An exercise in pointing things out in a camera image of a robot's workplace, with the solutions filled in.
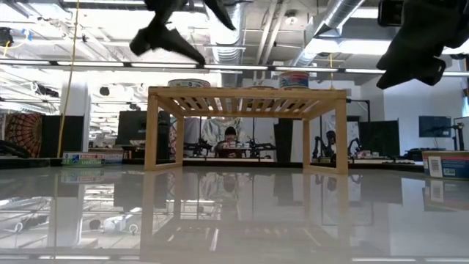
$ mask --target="ductwork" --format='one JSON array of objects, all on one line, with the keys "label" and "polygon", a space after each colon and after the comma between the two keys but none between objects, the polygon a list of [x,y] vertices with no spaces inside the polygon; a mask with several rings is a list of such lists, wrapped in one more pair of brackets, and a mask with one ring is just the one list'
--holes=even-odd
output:
[{"label": "ductwork", "polygon": [[307,44],[291,66],[309,66],[316,57],[311,52],[314,50],[314,38],[331,31],[332,35],[329,37],[340,37],[342,26],[364,2],[365,0],[330,0],[326,11],[310,20],[304,36]]},{"label": "ductwork", "polygon": [[[241,54],[243,50],[237,47],[241,44],[241,29],[243,27],[243,18],[246,3],[238,1],[225,0],[224,5],[229,17],[236,30],[232,31],[226,28],[215,16],[215,14],[207,8],[207,14],[210,19],[210,41],[213,45],[222,45],[220,48],[212,48],[213,58],[217,64],[238,65],[241,63]],[[236,87],[237,74],[222,74],[222,87]]]}]

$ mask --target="wooden table leg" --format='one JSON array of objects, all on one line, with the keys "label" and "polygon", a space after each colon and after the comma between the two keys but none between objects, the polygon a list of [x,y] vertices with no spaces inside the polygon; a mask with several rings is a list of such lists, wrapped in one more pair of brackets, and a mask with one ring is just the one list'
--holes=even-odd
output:
[{"label": "wooden table leg", "polygon": [[336,100],[336,145],[337,173],[340,175],[348,175],[347,103],[345,100]]},{"label": "wooden table leg", "polygon": [[182,164],[184,157],[184,117],[177,118],[176,163]]},{"label": "wooden table leg", "polygon": [[156,148],[158,147],[158,98],[148,96],[147,134],[145,138],[145,170],[156,170]]},{"label": "wooden table leg", "polygon": [[311,140],[309,138],[309,123],[310,120],[303,120],[303,168],[308,168],[311,163]]}]

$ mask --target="desk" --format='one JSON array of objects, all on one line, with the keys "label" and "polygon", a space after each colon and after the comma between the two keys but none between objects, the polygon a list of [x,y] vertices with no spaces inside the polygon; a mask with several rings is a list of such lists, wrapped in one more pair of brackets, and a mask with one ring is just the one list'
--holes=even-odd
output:
[{"label": "desk", "polygon": [[163,169],[156,165],[158,109],[177,118],[176,163],[182,166],[184,117],[276,117],[303,121],[303,168],[323,171],[310,165],[311,120],[336,111],[336,168],[327,172],[348,174],[347,162],[347,91],[345,89],[210,88],[150,87],[147,108],[147,149],[145,169]]}]

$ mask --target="ceiling pipe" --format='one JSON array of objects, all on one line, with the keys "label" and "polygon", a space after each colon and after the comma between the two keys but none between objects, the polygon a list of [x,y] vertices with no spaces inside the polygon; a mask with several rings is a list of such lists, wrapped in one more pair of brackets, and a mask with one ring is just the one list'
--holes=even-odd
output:
[{"label": "ceiling pipe", "polygon": [[288,3],[283,0],[279,0],[279,4],[281,5],[280,11],[278,11],[277,21],[275,26],[273,27],[272,34],[270,35],[269,39],[269,44],[267,45],[267,49],[264,53],[264,59],[262,60],[263,65],[267,64],[267,61],[269,60],[270,52],[272,52],[273,44],[277,39],[277,34],[280,29],[280,25],[284,21],[285,13],[287,12]]},{"label": "ceiling pipe", "polygon": [[267,37],[269,36],[270,27],[272,26],[273,16],[276,13],[277,1],[271,0],[269,6],[269,16],[267,17],[267,21],[265,22],[264,29],[262,30],[262,37],[261,42],[259,44],[259,48],[257,49],[256,60],[254,64],[257,65],[261,63],[261,56],[262,52],[264,51],[265,43],[267,42]]},{"label": "ceiling pipe", "polygon": [[[224,0],[226,11],[232,20],[235,30],[226,28],[212,12],[207,8],[207,14],[210,19],[210,40],[213,45],[222,45],[223,47],[212,48],[213,59],[216,64],[238,65],[241,63],[241,54],[243,50],[237,46],[242,42],[242,27],[246,3]],[[236,87],[238,85],[238,76],[235,74],[221,74],[222,87]]]},{"label": "ceiling pipe", "polygon": [[292,61],[291,66],[306,67],[309,66],[316,54],[314,50],[315,37],[321,34],[335,30],[335,37],[340,37],[341,28],[352,16],[352,14],[364,3],[365,0],[331,0],[325,12],[317,15],[310,20],[304,32],[305,48],[298,57]]}]

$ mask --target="monitor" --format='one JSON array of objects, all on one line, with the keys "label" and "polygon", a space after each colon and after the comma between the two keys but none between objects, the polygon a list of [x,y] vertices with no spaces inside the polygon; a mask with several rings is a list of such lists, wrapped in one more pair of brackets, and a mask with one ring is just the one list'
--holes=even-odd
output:
[{"label": "monitor", "polygon": [[451,137],[451,117],[418,117],[418,136],[423,138]]}]

